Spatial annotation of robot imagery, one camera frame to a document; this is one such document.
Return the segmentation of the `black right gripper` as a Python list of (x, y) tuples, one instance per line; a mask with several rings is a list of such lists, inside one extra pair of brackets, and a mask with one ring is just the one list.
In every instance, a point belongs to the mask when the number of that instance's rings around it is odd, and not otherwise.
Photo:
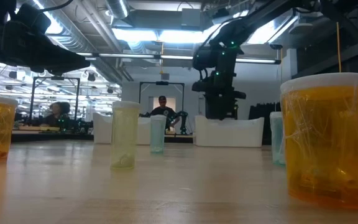
[[(224, 118), (237, 118), (238, 104), (236, 99), (244, 100), (247, 95), (244, 92), (235, 90), (231, 83), (220, 82), (215, 84), (214, 78), (215, 76), (212, 75), (194, 82), (192, 90), (208, 96), (235, 98), (224, 103)], [(205, 99), (205, 116), (207, 118), (220, 117), (220, 102), (218, 99)]]

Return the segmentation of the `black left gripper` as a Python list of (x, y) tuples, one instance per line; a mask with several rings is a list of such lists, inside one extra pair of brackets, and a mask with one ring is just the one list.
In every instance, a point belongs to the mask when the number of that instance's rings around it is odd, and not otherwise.
[(55, 45), (48, 37), (15, 21), (0, 26), (0, 62), (44, 69), (59, 77), (90, 66), (84, 56)]

